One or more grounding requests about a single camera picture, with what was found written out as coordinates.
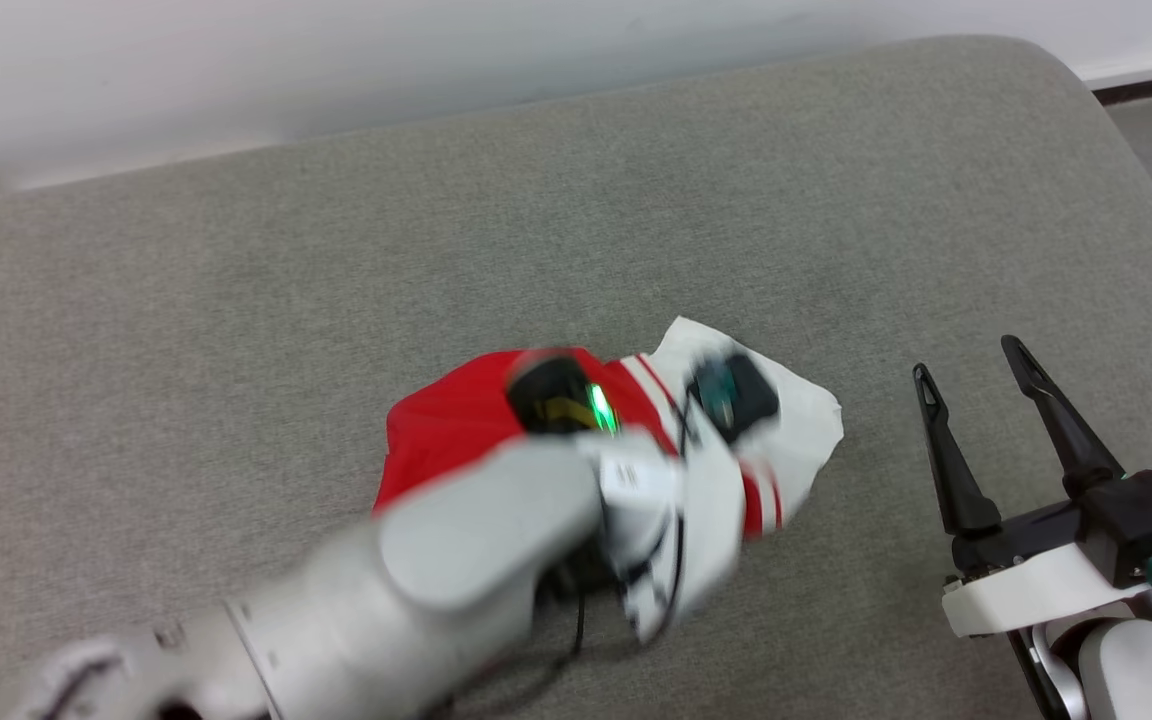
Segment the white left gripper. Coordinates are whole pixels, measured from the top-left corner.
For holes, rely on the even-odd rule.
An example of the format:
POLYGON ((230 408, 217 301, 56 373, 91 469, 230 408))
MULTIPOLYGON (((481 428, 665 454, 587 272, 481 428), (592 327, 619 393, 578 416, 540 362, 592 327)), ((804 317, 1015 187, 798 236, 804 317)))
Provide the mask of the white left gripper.
POLYGON ((617 419, 566 350, 526 351, 506 381, 524 437, 506 450, 506 616, 526 632, 550 570, 594 538, 641 643, 654 643, 735 569, 740 470, 699 402, 675 410, 677 450, 617 419))

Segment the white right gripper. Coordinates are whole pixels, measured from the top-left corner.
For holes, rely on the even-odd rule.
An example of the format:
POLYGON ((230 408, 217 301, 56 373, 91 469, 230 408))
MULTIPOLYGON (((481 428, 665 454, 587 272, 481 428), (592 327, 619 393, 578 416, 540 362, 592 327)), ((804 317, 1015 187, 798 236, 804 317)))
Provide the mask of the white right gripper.
MULTIPOLYGON (((1001 347, 1021 393, 1041 415, 1062 468, 1066 497, 1079 498, 1087 488, 1124 477, 1123 465, 1020 338, 1001 338, 1001 347)), ((1094 568, 1075 541, 1082 514, 1071 502, 1002 521, 952 433, 948 406, 927 366, 914 366, 914 386, 943 532, 969 536, 952 541, 960 579, 941 600, 952 632, 1011 632, 1146 592, 1140 578, 1129 588, 1114 588, 1094 568)))

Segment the red and white basketball jersey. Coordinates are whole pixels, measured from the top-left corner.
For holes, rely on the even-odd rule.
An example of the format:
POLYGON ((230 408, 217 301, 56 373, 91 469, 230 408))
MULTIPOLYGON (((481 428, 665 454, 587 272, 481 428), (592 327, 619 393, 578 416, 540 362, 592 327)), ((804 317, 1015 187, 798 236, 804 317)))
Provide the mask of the red and white basketball jersey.
MULTIPOLYGON (((573 353, 591 381, 607 392, 617 419, 649 430, 664 450, 675 454, 669 433, 677 427, 673 414, 682 406, 685 377, 703 356, 735 347, 727 334, 677 316, 653 353, 617 361, 599 361, 585 348, 573 353)), ((473 357, 392 407, 374 514, 521 434, 506 381, 522 357, 520 350, 473 357)), ((751 361, 776 391, 780 407, 772 418, 755 420, 733 445, 746 539, 767 536, 794 518, 844 438, 842 409, 828 389, 759 353, 751 353, 751 361)))

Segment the grey fabric sofa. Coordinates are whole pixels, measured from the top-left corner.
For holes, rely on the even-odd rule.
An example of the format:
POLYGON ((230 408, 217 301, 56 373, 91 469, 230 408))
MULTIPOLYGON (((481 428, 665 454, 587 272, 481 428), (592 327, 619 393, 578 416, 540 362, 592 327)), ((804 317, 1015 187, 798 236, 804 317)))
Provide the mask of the grey fabric sofa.
POLYGON ((0 196, 0 698, 370 509, 394 402, 676 316, 829 389, 799 515, 679 632, 518 720, 1020 720, 955 637, 911 369, 1006 515, 1064 497, 1015 334, 1152 468, 1152 182, 1074 74, 943 37, 0 196))

